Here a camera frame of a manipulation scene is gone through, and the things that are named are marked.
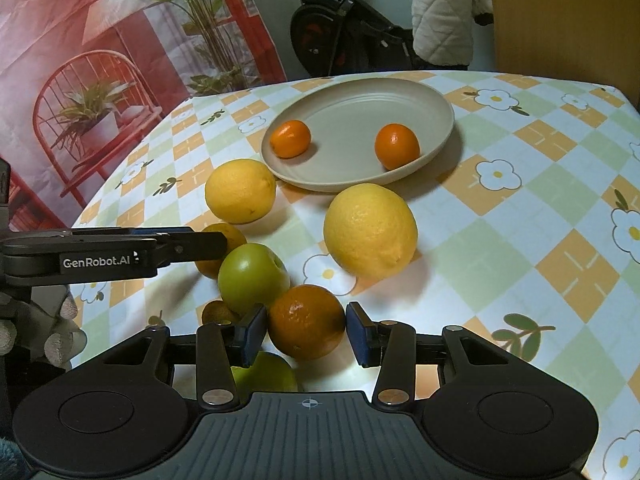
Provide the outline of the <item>grey gloved hand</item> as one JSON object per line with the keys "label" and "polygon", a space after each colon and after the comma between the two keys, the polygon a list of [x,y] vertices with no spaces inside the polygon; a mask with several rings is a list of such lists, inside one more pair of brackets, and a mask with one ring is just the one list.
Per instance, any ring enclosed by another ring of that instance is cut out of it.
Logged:
{"label": "grey gloved hand", "polygon": [[87,335],[76,324],[77,304],[68,285],[15,289],[1,293],[1,355],[26,349],[32,361],[70,370],[86,348]]}

